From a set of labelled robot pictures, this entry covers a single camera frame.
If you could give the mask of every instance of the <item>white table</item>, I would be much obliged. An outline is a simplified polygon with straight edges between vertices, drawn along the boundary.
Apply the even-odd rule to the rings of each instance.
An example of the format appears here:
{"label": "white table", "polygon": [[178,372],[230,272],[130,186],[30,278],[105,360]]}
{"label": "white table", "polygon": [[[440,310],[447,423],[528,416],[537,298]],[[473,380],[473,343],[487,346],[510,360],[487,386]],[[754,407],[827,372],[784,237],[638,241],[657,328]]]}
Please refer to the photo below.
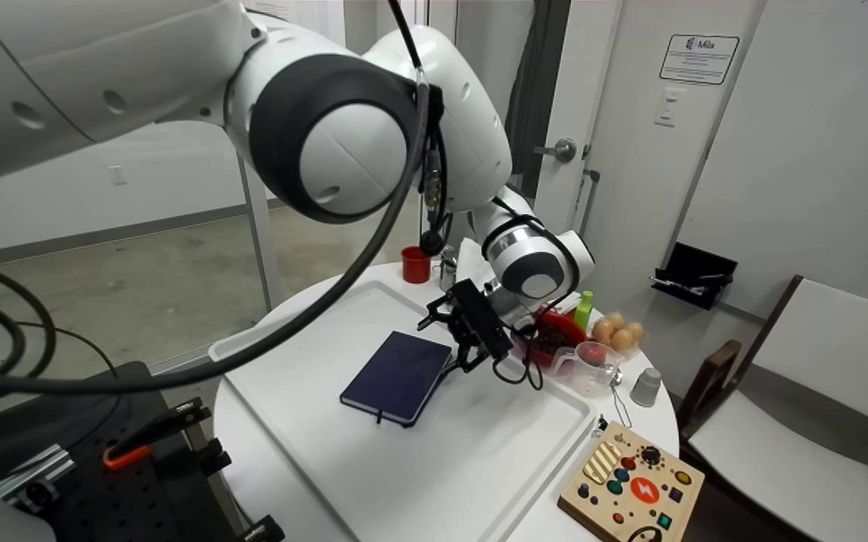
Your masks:
{"label": "white table", "polygon": [[[396,289],[407,289],[413,298],[440,298],[443,293],[431,283],[423,285],[403,285],[396,264],[374,264],[363,272],[361,281],[386,281]],[[266,317],[266,323],[280,323],[282,317],[293,317],[295,310],[307,306],[316,294],[327,289],[332,281],[322,281],[293,298],[285,298],[273,312]],[[655,407],[635,407],[628,401],[631,380],[652,367],[652,360],[642,352],[631,352],[621,371],[623,383],[618,389],[618,396],[625,405],[625,414],[631,419],[631,428],[657,443],[660,448],[678,455],[678,425],[673,396],[667,390],[657,394]],[[608,419],[618,423],[610,396],[592,396],[590,407]],[[221,383],[218,407],[213,407],[213,434],[222,440],[233,465],[222,469],[233,493],[241,500],[250,517],[271,515],[282,525],[285,539],[293,542],[340,542],[354,539],[342,517],[326,507],[326,496],[314,488],[314,483],[304,479],[301,466],[285,455],[285,448],[268,434],[268,425],[250,409],[250,405],[236,390],[230,380]],[[574,465],[574,455],[588,448],[590,438],[585,438],[577,446],[566,452],[566,462],[560,469],[543,484],[540,496],[528,507],[510,539],[590,539],[588,529],[582,529],[572,517],[566,517],[556,510],[556,483],[563,473]]]}

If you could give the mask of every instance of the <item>chair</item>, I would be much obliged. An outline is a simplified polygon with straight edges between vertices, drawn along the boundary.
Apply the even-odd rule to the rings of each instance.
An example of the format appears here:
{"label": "chair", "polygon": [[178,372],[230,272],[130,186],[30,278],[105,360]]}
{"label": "chair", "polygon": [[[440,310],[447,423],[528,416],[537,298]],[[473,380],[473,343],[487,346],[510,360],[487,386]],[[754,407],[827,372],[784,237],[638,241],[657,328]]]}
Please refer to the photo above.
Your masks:
{"label": "chair", "polygon": [[809,539],[868,539],[868,298],[794,278],[736,375],[733,352],[678,409],[687,455]]}

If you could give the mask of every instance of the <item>red cup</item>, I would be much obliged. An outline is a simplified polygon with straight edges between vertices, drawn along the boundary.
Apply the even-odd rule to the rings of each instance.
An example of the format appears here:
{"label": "red cup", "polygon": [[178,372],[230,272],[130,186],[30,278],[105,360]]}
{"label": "red cup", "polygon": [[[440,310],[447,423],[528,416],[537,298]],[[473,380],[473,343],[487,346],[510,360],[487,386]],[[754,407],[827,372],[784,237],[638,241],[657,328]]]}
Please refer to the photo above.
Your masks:
{"label": "red cup", "polygon": [[431,256],[423,247],[399,250],[399,274],[407,283],[428,283],[431,281]]}

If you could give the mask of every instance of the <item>floor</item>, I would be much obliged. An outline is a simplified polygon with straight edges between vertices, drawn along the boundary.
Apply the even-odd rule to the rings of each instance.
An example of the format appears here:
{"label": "floor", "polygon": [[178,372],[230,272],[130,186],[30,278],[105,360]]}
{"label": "floor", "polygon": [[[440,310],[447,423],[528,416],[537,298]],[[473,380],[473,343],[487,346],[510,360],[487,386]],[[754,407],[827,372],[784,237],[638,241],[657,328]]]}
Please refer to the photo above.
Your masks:
{"label": "floor", "polygon": [[[374,232],[375,216],[351,226],[318,226],[289,208],[271,206],[280,293],[299,293],[342,272]],[[378,260],[396,260],[396,247],[414,241],[414,202],[396,221]],[[218,338],[247,328],[266,312],[261,283],[243,213],[211,216],[125,237],[62,247],[0,261],[0,272],[26,283],[53,312],[57,326],[96,340],[115,360],[148,360],[165,371],[197,358]],[[0,293],[7,312],[30,319],[30,310]],[[98,358],[74,340],[62,340],[52,375],[86,375]],[[167,390],[167,401],[211,396],[213,383]],[[762,520],[705,488],[693,542],[780,539]]]}

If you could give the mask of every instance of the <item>circuit board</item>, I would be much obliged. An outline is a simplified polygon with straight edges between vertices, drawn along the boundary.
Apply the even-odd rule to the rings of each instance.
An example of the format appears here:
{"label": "circuit board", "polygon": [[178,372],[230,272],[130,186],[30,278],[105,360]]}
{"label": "circuit board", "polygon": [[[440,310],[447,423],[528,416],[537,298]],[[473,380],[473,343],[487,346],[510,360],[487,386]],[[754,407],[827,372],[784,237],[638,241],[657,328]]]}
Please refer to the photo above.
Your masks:
{"label": "circuit board", "polygon": [[678,542],[705,476],[623,425],[608,425],[560,484],[556,510],[600,539]]}

